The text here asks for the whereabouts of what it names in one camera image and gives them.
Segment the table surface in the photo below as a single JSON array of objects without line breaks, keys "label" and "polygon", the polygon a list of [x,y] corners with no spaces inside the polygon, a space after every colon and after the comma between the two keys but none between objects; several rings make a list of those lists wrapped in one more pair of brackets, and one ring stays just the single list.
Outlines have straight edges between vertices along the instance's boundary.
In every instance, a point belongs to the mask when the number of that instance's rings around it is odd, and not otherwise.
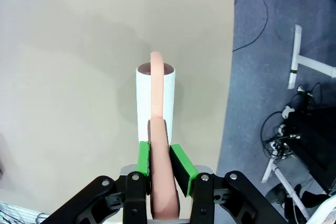
[{"label": "table surface", "polygon": [[135,69],[152,51],[176,69],[172,144],[216,171],[233,17],[234,0],[0,0],[1,200],[51,213],[136,163]]}]

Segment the white cylinder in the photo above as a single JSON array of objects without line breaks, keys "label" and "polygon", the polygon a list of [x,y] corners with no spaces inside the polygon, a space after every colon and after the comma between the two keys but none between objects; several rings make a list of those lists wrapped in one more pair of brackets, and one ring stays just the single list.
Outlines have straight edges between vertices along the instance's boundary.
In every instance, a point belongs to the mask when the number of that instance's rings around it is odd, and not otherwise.
[{"label": "white cylinder", "polygon": [[[138,138],[148,141],[148,120],[151,118],[151,76],[136,69],[136,107],[138,112]],[[175,69],[164,75],[163,119],[167,124],[168,143],[172,141]]]}]

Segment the screw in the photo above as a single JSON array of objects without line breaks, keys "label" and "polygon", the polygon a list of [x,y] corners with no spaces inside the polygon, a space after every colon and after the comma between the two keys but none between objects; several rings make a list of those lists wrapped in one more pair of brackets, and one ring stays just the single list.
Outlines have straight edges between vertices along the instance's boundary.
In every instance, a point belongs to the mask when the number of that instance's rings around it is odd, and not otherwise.
[{"label": "screw", "polygon": [[234,173],[231,173],[231,174],[230,174],[230,178],[233,179],[233,180],[235,180],[235,179],[237,179],[237,175],[234,174]]},{"label": "screw", "polygon": [[208,181],[208,180],[209,180],[209,177],[208,177],[208,175],[203,174],[203,175],[201,176],[201,179],[202,179],[203,181]]},{"label": "screw", "polygon": [[139,179],[138,174],[134,174],[134,175],[132,176],[132,180],[138,180],[138,179]]},{"label": "screw", "polygon": [[110,184],[108,179],[104,179],[103,182],[101,183],[103,186],[108,186]]}]

